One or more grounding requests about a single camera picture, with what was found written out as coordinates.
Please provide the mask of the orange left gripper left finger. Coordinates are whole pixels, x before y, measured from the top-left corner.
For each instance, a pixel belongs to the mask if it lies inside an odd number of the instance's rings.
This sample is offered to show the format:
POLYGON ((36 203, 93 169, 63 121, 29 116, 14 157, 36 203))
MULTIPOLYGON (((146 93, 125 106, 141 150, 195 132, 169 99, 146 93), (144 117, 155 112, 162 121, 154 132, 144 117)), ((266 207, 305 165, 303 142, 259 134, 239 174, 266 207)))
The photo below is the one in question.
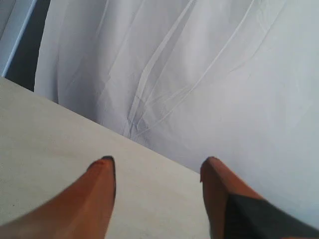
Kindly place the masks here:
POLYGON ((0 227, 2 239, 103 239, 116 198, 111 156, 94 161, 74 183, 31 212, 0 227))

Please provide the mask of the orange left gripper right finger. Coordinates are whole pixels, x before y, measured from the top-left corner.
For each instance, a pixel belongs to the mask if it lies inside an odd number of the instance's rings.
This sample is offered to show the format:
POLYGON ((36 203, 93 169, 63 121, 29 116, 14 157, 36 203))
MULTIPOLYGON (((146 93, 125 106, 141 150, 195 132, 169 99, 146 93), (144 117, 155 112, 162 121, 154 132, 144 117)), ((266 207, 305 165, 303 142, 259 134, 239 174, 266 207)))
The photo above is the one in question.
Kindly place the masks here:
POLYGON ((200 169, 212 239, 317 239, 319 231, 255 192, 222 161, 207 158, 200 169))

